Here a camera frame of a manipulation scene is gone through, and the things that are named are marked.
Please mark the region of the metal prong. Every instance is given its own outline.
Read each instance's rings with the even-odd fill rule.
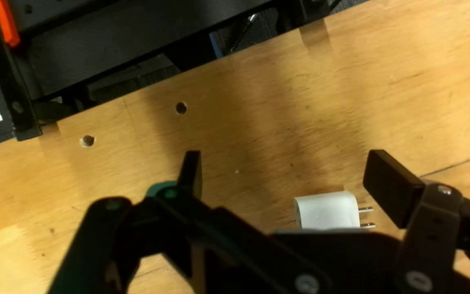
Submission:
[[[365,224],[360,224],[362,229],[375,229],[377,226],[373,223],[365,223]]]
[[[359,208],[359,215],[368,215],[368,213],[373,213],[375,210],[372,206],[364,206],[364,208]]]

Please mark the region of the wooden board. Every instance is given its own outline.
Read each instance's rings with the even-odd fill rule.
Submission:
[[[373,205],[359,183],[377,148],[470,188],[470,0],[357,5],[1,144],[0,293],[44,293],[93,200],[140,201],[189,149],[204,152],[204,201],[271,232],[295,228],[297,195]],[[378,210],[367,221],[399,236]],[[150,260],[130,293],[189,291],[169,273]]]

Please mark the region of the black machine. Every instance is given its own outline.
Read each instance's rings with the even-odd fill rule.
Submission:
[[[238,19],[275,9],[277,28],[287,32],[333,7],[326,0],[0,0],[0,143],[36,138],[40,125],[94,107],[88,85],[160,53],[179,71],[213,61],[208,33]]]
[[[470,293],[455,250],[470,257],[470,201],[422,183],[383,151],[367,159],[364,187],[404,239],[367,231],[264,236],[200,197],[200,154],[176,183],[93,203],[52,281],[52,294],[127,293],[138,262],[163,254],[195,293]]]

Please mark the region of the wood grain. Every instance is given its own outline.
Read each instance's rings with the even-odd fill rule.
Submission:
[[[367,2],[1,144],[0,293],[44,293],[88,205],[142,200],[187,149],[204,152],[207,205],[272,232],[295,228],[297,195],[373,205],[359,183],[377,148],[470,192],[470,0]],[[399,236],[380,210],[367,221]],[[145,262],[130,293],[158,288],[189,293]]]

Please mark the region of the plywood surface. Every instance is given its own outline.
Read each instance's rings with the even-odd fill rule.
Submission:
[[[44,293],[88,205],[138,201],[187,149],[204,154],[204,201],[264,232],[295,228],[297,195],[373,205],[368,149],[470,195],[470,0],[367,2],[1,144],[0,293]],[[378,210],[367,221],[399,234]],[[130,293],[189,291],[174,277],[150,260]]]

